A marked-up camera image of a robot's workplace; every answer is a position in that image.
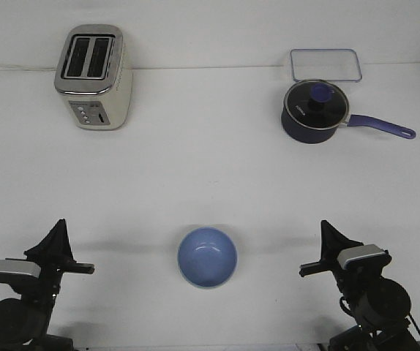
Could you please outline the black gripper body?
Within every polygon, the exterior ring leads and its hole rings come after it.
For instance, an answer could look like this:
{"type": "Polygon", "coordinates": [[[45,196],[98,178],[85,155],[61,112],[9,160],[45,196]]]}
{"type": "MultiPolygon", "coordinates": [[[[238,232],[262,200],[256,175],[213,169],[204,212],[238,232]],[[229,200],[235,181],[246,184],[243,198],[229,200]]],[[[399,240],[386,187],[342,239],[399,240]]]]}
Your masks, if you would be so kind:
{"type": "Polygon", "coordinates": [[[26,259],[41,268],[36,282],[25,291],[25,295],[33,300],[55,298],[60,292],[61,279],[65,273],[94,273],[94,264],[78,263],[69,256],[26,255],[26,259]]]}
{"type": "Polygon", "coordinates": [[[391,262],[388,252],[372,257],[355,259],[343,268],[337,259],[322,257],[319,261],[302,264],[301,277],[331,271],[341,293],[359,293],[381,278],[382,270],[391,262]]]}

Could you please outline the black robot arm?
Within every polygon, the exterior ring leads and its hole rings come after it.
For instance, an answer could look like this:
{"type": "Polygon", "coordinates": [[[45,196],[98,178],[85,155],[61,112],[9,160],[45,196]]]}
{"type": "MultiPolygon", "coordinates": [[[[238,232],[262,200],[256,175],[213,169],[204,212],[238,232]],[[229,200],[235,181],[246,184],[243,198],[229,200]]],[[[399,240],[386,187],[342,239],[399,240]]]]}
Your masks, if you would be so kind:
{"type": "Polygon", "coordinates": [[[332,337],[328,350],[420,350],[409,331],[412,318],[406,289],[382,275],[388,251],[344,236],[328,221],[320,223],[320,259],[300,266],[302,277],[330,271],[341,293],[341,310],[356,324],[332,337]]]}
{"type": "Polygon", "coordinates": [[[0,284],[20,296],[0,300],[0,350],[74,350],[71,338],[51,335],[48,327],[63,275],[92,274],[94,265],[74,259],[65,219],[24,255],[0,260],[0,284]]]}

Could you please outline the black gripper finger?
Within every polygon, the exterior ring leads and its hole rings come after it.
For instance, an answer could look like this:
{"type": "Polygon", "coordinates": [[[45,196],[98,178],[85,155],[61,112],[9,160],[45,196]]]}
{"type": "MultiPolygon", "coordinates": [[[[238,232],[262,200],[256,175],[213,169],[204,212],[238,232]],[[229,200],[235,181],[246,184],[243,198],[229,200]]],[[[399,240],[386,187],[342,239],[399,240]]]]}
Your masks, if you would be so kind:
{"type": "Polygon", "coordinates": [[[337,230],[327,220],[320,222],[321,231],[321,260],[336,259],[339,253],[344,249],[349,249],[357,246],[362,246],[360,241],[354,241],[345,237],[339,230],[337,230]]]}
{"type": "Polygon", "coordinates": [[[24,252],[33,262],[74,262],[67,221],[60,219],[49,233],[36,245],[24,252]]]}

